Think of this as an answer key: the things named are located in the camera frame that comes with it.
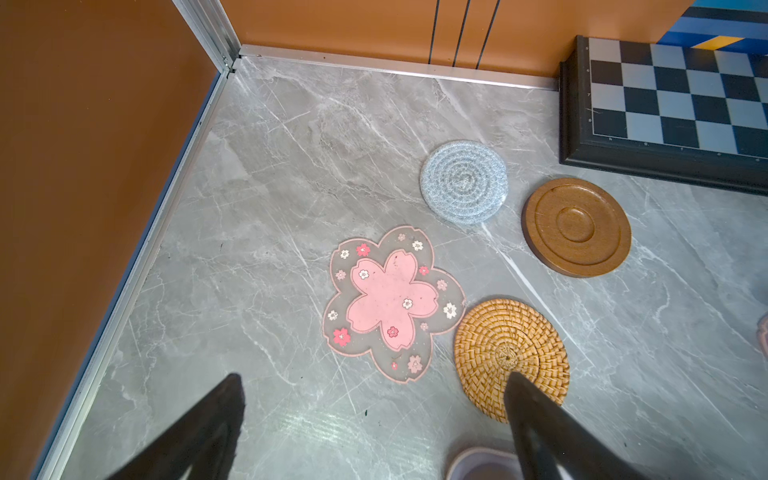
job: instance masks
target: chessboard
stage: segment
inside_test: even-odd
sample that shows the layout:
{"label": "chessboard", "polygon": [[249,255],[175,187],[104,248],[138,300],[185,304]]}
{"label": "chessboard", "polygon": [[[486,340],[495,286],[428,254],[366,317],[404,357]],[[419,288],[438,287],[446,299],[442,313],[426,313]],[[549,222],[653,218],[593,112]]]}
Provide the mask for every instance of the chessboard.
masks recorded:
{"label": "chessboard", "polygon": [[768,57],[577,37],[561,162],[768,194]]}

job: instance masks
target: woven rattan coaster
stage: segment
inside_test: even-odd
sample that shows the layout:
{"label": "woven rattan coaster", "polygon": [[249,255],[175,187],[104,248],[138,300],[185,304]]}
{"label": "woven rattan coaster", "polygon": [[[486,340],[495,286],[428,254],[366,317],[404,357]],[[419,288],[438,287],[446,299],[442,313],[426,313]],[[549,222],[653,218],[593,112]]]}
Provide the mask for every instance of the woven rattan coaster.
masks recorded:
{"label": "woven rattan coaster", "polygon": [[507,422],[504,389],[514,370],[558,405],[571,369],[558,333],[524,303],[496,299],[477,305],[458,326],[453,346],[464,392],[486,415]]}

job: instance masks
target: blue knitted coaster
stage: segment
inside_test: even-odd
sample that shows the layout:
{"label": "blue knitted coaster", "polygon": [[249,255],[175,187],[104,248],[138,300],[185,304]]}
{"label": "blue knitted coaster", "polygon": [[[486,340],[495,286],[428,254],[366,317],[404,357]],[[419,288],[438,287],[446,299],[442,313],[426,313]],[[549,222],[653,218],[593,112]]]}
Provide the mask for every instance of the blue knitted coaster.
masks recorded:
{"label": "blue knitted coaster", "polygon": [[429,155],[421,187],[424,200],[439,217],[459,225],[481,223],[507,198],[507,167],[483,144],[452,141]]}

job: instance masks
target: flower-shaped coaster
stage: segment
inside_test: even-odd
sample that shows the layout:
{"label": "flower-shaped coaster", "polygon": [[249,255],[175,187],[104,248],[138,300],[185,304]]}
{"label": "flower-shaped coaster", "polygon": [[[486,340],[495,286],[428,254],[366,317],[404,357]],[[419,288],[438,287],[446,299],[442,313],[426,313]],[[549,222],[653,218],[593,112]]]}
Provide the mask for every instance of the flower-shaped coaster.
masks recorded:
{"label": "flower-shaped coaster", "polygon": [[434,259],[429,238],[410,226],[390,230],[379,243],[341,243],[330,266],[338,293],[323,315],[328,345],[345,356],[370,352],[395,382],[424,375],[432,336],[452,330],[465,312],[464,290]]}

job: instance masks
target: marble floor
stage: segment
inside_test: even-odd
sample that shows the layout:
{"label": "marble floor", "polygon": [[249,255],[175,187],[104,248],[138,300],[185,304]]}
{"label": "marble floor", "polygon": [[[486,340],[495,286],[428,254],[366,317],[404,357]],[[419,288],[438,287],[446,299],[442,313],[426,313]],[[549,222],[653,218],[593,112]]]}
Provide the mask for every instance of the marble floor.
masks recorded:
{"label": "marble floor", "polygon": [[[237,480],[434,479],[469,446],[511,449],[462,392],[452,333],[407,385],[326,345],[330,253],[403,224],[468,305],[511,297],[552,322],[564,408],[622,458],[652,478],[764,478],[768,198],[560,165],[552,91],[245,58],[222,102],[65,478],[105,477],[228,372],[247,399]],[[419,193],[427,153],[456,139],[508,166],[505,205],[473,228]],[[625,209],[632,248],[613,273],[569,278],[528,249],[523,203],[562,176]]]}

